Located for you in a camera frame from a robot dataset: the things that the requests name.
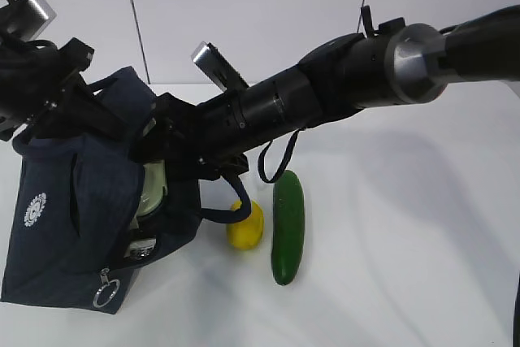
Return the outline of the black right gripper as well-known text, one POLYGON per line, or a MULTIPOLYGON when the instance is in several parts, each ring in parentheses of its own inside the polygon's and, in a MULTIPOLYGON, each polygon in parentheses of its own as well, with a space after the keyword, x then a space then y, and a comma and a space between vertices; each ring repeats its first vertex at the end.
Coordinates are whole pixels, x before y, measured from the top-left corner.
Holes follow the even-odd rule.
POLYGON ((169 93, 154 99, 129 150, 129 158, 142 164, 165 165, 166 177, 174 181, 217 180, 249 170, 244 154, 217 158, 204 152, 199 142, 200 113, 196 106, 169 93))

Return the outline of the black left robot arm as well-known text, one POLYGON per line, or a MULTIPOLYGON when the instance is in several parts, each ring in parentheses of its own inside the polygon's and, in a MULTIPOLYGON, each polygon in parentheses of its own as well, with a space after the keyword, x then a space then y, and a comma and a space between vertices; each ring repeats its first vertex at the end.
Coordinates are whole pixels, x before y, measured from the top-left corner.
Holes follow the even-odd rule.
POLYGON ((1 42, 1 139, 9 141, 20 126, 29 136, 69 138, 84 132, 117 141, 127 125, 101 102, 81 73, 94 49, 72 38, 53 42, 1 42))

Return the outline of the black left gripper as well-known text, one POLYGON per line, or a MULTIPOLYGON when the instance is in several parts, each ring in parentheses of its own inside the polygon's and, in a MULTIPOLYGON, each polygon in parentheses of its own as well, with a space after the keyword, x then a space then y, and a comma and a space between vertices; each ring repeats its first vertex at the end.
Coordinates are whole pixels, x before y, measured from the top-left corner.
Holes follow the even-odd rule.
POLYGON ((21 125, 32 124, 41 115, 31 127, 36 138, 95 132, 120 140, 126 124, 99 97, 116 78, 81 84, 80 74, 90 66, 93 55, 94 48, 77 38, 58 48, 48 40, 2 37, 1 140, 9 141, 21 125), (59 105, 68 86, 76 84, 75 98, 59 105))

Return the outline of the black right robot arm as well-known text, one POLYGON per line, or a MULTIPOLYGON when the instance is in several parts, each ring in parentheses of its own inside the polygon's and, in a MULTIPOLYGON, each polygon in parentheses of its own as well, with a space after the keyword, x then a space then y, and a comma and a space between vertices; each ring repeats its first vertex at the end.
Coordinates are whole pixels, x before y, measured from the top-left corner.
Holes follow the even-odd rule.
POLYGON ((295 65, 249 85, 209 42, 192 60, 220 94, 193 105, 157 97, 130 155, 164 161, 174 177, 216 180, 249 170, 247 153, 286 134, 374 108, 421 105, 450 84, 519 79, 519 8, 505 7, 443 29, 403 18, 334 38, 295 65))

